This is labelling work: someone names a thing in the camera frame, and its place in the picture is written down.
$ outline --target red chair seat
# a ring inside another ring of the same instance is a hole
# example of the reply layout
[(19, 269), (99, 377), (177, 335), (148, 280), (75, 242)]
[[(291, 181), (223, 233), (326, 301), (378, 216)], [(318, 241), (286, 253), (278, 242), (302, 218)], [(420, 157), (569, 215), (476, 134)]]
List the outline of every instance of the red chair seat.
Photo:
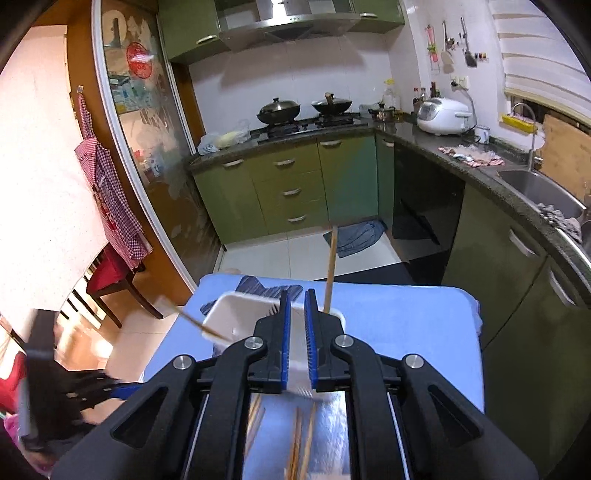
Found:
[(107, 244), (103, 250), (104, 258), (92, 274), (86, 292), (89, 295), (96, 294), (103, 288), (107, 288), (123, 280), (131, 271), (125, 260), (115, 251), (111, 244)]
[(26, 375), (25, 354), (18, 352), (12, 364), (12, 371), (6, 380), (0, 378), (0, 410), (17, 412), (17, 388)]

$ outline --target checkered apron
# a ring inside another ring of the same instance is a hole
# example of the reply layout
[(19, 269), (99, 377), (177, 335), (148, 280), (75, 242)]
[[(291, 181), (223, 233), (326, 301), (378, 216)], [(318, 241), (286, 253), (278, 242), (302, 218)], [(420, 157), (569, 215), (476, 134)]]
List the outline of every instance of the checkered apron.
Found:
[(111, 154), (95, 136), (92, 117), (82, 94), (78, 95), (78, 106), (84, 141), (76, 147), (76, 156), (94, 192), (105, 236), (133, 270), (152, 251), (152, 246), (129, 208)]

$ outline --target blue tablecloth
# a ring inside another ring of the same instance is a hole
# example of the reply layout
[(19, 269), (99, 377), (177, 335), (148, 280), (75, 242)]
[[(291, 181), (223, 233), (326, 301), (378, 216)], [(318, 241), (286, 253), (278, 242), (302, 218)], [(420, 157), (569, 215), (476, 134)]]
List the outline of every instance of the blue tablecloth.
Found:
[[(202, 320), (200, 307), (234, 291), (242, 275), (214, 274), (201, 279), (185, 310)], [(259, 278), (265, 287), (298, 284), (313, 288), (324, 303), (324, 282)], [(303, 293), (295, 300), (303, 303)], [(346, 331), (370, 344), (377, 353), (402, 358), (419, 353), (477, 408), (484, 411), (482, 364), (478, 333), (482, 321), (477, 301), (448, 287), (357, 285), (336, 283), (332, 307), (346, 319)], [(212, 355), (212, 344), (188, 321), (179, 317), (144, 372), (150, 379), (175, 356), (187, 353), (197, 360)], [(304, 411), (304, 435), (311, 401), (283, 394), (265, 395), (265, 416), (244, 467), (245, 480), (276, 480), (290, 449), (293, 410)], [(343, 394), (319, 404), (310, 472), (348, 473), (348, 443)]]

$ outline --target red sticker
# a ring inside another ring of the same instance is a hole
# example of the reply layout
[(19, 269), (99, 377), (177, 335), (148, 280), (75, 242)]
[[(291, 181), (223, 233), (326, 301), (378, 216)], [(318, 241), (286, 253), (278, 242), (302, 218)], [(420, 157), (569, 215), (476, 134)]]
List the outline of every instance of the red sticker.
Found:
[(138, 42), (130, 43), (125, 51), (127, 65), (131, 72), (141, 79), (149, 78), (152, 75), (153, 55)]

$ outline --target cutting board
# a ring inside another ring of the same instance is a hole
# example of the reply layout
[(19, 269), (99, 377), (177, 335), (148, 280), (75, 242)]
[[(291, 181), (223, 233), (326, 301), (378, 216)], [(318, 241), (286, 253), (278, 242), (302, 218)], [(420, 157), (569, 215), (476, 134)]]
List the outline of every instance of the cutting board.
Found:
[(550, 115), (545, 117), (544, 132), (542, 173), (582, 202), (584, 183), (587, 182), (587, 189), (591, 188), (591, 137)]

